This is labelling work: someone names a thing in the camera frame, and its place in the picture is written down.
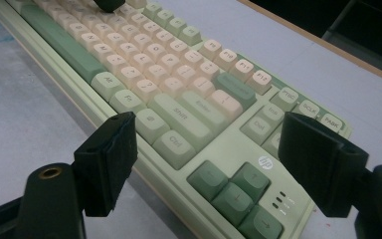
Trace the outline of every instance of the keycap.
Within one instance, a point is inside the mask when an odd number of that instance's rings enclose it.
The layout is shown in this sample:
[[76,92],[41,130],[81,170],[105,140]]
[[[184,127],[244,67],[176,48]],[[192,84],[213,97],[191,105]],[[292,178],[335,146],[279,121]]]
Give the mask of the keycap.
[[201,39],[200,30],[194,26],[185,27],[179,33],[178,38],[188,44],[188,46],[194,46],[203,41]]
[[243,112],[241,104],[222,90],[216,90],[207,101],[225,114],[229,121],[235,120]]
[[134,67],[122,68],[117,78],[129,89],[131,89],[138,81],[144,80],[144,76]]
[[229,73],[220,74],[214,81],[216,89],[223,90],[240,102],[244,110],[249,108],[257,99],[253,89],[243,84]]
[[257,202],[269,186],[269,179],[249,163],[244,163],[231,181]]
[[225,173],[211,161],[201,164],[187,180],[208,201],[228,183]]
[[320,107],[309,100],[303,100],[303,102],[301,102],[293,111],[315,118],[320,111]]
[[242,82],[246,82],[254,73],[254,64],[246,59],[241,59],[229,70],[229,73]]
[[222,44],[213,39],[207,40],[199,52],[210,61],[213,61],[222,52]]
[[95,75],[105,72],[104,66],[97,59],[91,56],[52,18],[44,14],[38,6],[23,7],[21,15],[86,82],[90,83]]
[[138,81],[132,88],[132,91],[142,100],[145,104],[151,101],[155,96],[161,93],[160,89],[150,80],[144,79]]
[[145,7],[144,10],[142,11],[142,14],[144,14],[146,17],[148,17],[151,20],[154,20],[154,17],[156,14],[162,10],[162,6],[160,3],[148,3]]
[[339,132],[342,128],[342,121],[329,113],[325,114],[320,122],[335,132]]
[[296,105],[298,96],[299,94],[293,89],[284,87],[271,99],[271,102],[285,112],[290,112]]
[[146,108],[144,102],[132,91],[121,90],[113,95],[109,104],[117,112],[134,112],[137,114]]
[[215,85],[204,77],[197,78],[189,84],[187,88],[200,95],[202,98],[207,98],[216,91]]
[[166,94],[154,97],[148,107],[160,115],[172,129],[186,136],[197,151],[214,137],[205,125]]
[[239,230],[248,238],[276,239],[282,229],[278,219],[261,206],[255,206],[239,226]]
[[176,170],[181,169],[196,153],[192,145],[175,130],[166,132],[153,146]]
[[135,127],[149,144],[170,130],[169,125],[154,110],[144,109],[136,115]]
[[171,19],[167,25],[166,30],[170,33],[172,33],[174,36],[178,37],[179,34],[182,32],[182,30],[187,26],[187,23],[184,19],[175,17]]
[[262,70],[257,70],[247,80],[247,85],[260,95],[264,95],[272,86],[272,76]]
[[262,145],[273,130],[265,119],[258,116],[254,116],[241,127],[241,132],[258,145]]
[[212,204],[232,225],[238,226],[247,215],[253,201],[235,183],[228,182],[219,195],[213,199]]
[[102,72],[92,79],[92,87],[104,98],[109,101],[116,92],[125,90],[126,86],[112,73]]
[[211,128],[214,134],[219,134],[228,125],[226,117],[219,110],[194,92],[183,93],[178,102]]

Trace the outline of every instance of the shift key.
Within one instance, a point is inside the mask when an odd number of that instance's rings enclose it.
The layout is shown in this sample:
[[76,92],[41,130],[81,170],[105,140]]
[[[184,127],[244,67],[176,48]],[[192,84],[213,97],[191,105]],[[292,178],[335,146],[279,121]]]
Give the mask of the shift key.
[[166,94],[155,96],[148,107],[160,115],[172,129],[185,137],[197,151],[214,137],[208,127]]

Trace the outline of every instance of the function key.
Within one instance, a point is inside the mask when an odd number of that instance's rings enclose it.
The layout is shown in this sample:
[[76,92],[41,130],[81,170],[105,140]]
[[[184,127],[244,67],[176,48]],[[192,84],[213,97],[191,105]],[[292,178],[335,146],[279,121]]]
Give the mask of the function key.
[[148,3],[142,11],[142,14],[144,14],[144,16],[148,17],[149,19],[154,20],[157,13],[161,10],[162,6],[160,5],[160,3]]
[[184,28],[179,33],[178,38],[187,43],[188,46],[194,46],[202,41],[200,30],[193,26]]
[[246,82],[254,73],[254,65],[245,59],[241,59],[229,72],[242,82]]
[[320,122],[335,132],[339,132],[343,126],[343,122],[340,119],[329,113],[325,114]]
[[147,4],[147,0],[126,0],[125,2],[136,9],[143,8]]
[[210,61],[213,61],[222,52],[222,44],[213,39],[207,40],[199,52]]
[[165,28],[170,20],[173,19],[173,12],[167,9],[159,11],[154,17],[153,21],[159,24],[161,27]]
[[296,105],[299,94],[291,88],[282,88],[273,98],[272,103],[288,112]]
[[310,118],[315,118],[320,112],[320,107],[309,100],[303,100],[293,111]]
[[264,95],[272,87],[272,76],[262,70],[257,70],[247,80],[247,85],[258,94]]

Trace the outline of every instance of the arrow key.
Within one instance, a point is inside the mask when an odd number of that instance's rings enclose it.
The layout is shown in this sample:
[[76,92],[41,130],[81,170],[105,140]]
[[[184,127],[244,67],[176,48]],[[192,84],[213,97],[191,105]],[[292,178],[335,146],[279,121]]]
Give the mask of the arrow key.
[[247,238],[276,239],[283,227],[266,209],[256,205],[238,229]]

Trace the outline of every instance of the black object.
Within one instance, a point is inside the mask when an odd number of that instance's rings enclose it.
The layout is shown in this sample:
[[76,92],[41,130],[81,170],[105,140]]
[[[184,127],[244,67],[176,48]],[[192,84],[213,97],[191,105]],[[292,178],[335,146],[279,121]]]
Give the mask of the black object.
[[382,238],[382,165],[365,168],[368,153],[315,119],[286,113],[279,159],[327,217],[354,205],[358,238]]
[[107,216],[137,160],[135,114],[103,123],[75,152],[30,174],[24,196],[0,206],[0,238],[86,238],[83,214]]
[[350,0],[251,0],[321,38]]
[[98,7],[104,12],[113,12],[116,8],[125,3],[125,0],[95,0]]
[[356,1],[335,31],[382,57],[382,0]]

